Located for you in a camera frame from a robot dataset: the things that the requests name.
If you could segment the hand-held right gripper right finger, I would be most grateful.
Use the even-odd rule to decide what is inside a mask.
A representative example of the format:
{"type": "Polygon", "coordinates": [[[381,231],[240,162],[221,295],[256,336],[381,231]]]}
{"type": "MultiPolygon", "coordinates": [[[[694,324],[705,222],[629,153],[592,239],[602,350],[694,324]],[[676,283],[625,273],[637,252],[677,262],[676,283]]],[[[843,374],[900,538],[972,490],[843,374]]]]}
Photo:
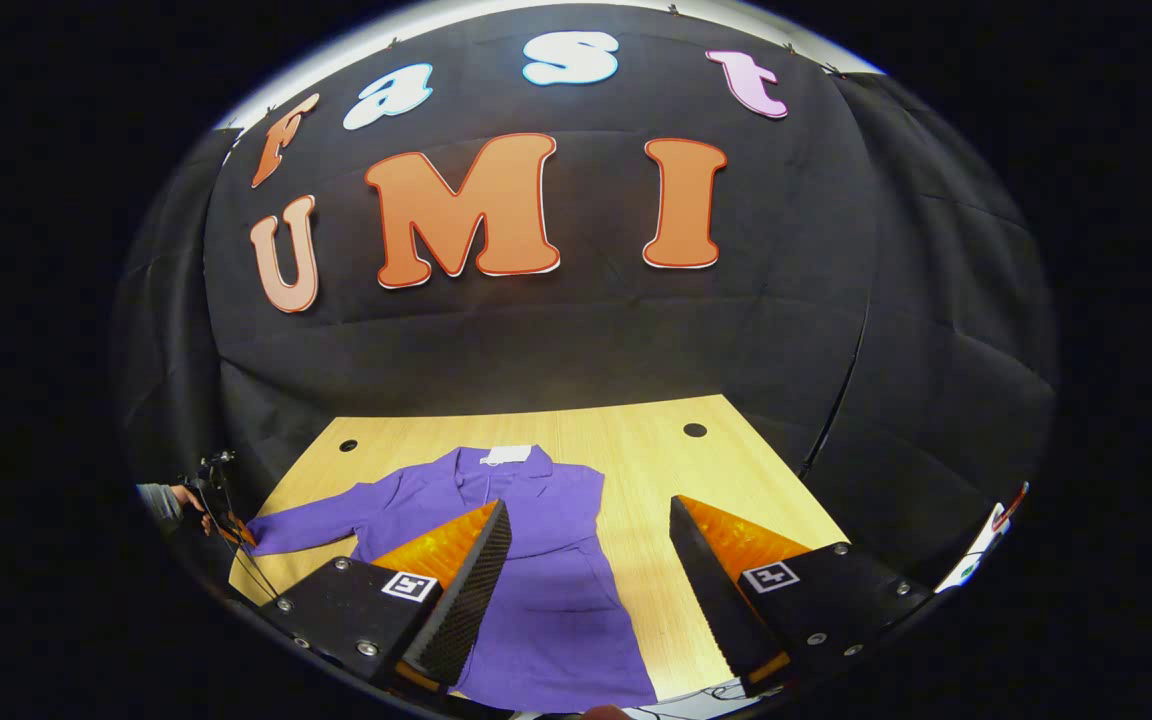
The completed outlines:
{"type": "Polygon", "coordinates": [[[723,661],[749,696],[836,679],[902,632],[934,593],[849,541],[791,541],[690,497],[669,538],[723,661]]]}

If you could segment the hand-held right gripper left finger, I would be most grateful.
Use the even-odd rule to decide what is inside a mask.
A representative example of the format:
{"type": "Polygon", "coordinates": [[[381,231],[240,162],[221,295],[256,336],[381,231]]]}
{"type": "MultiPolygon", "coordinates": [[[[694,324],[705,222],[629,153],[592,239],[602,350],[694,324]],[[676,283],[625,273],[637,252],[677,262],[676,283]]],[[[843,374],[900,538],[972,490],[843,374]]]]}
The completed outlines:
{"type": "Polygon", "coordinates": [[[460,683],[509,547],[509,511],[497,500],[372,561],[326,561],[259,612],[362,682],[445,692],[460,683]]]}

